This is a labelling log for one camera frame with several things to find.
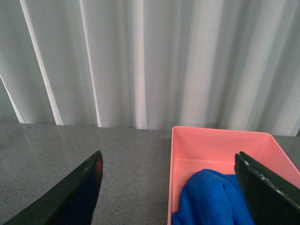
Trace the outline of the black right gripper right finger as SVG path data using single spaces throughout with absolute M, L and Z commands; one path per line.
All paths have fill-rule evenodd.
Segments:
M 300 189 L 245 152 L 235 154 L 235 174 L 256 225 L 298 225 Z

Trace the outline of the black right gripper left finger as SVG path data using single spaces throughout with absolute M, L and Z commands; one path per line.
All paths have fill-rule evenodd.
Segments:
M 90 225 L 103 176 L 98 150 L 7 225 Z

